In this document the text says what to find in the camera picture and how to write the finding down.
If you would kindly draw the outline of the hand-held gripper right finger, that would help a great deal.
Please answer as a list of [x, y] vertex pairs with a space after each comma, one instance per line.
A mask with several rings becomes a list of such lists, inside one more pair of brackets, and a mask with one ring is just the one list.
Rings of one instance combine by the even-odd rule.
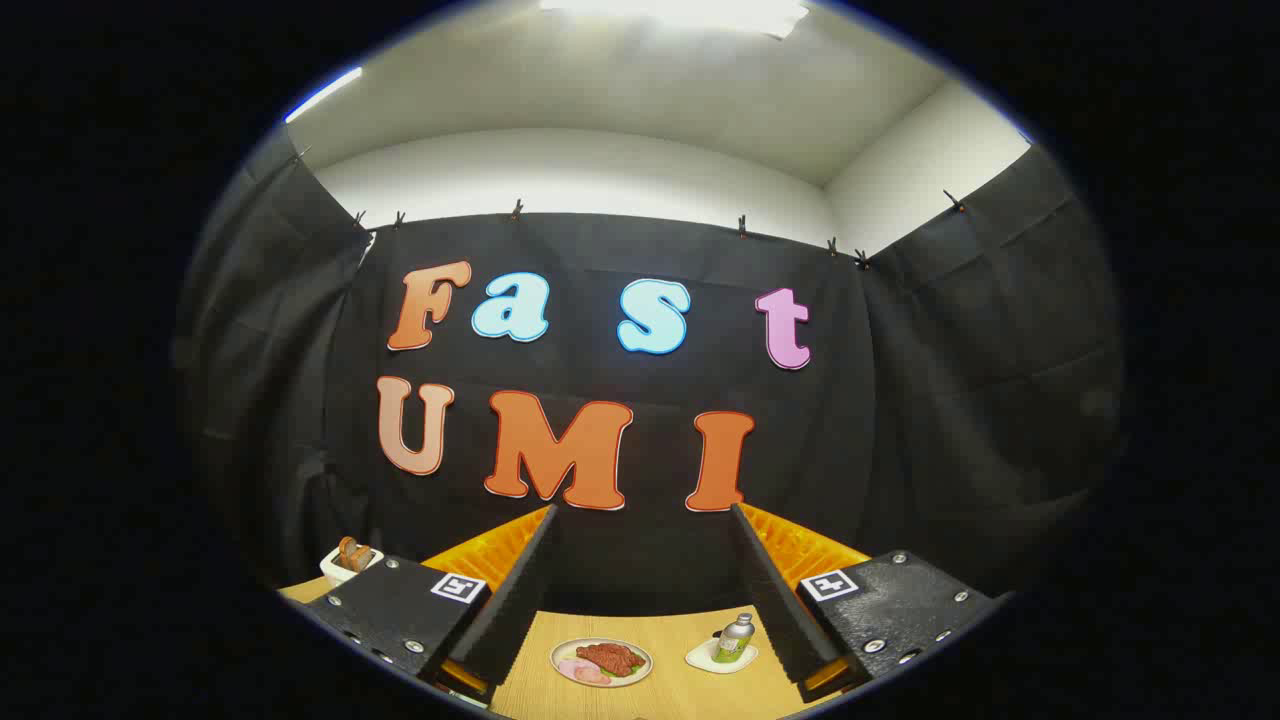
[[746, 503], [730, 514], [742, 585], [804, 702], [919, 664], [1004, 606], [913, 551], [868, 556]]

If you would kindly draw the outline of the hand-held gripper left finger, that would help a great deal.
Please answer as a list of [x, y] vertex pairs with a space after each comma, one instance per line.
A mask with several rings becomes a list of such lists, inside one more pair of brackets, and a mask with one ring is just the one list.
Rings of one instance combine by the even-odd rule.
[[550, 584], [557, 512], [547, 506], [426, 561], [387, 555], [300, 609], [375, 662], [486, 706]]

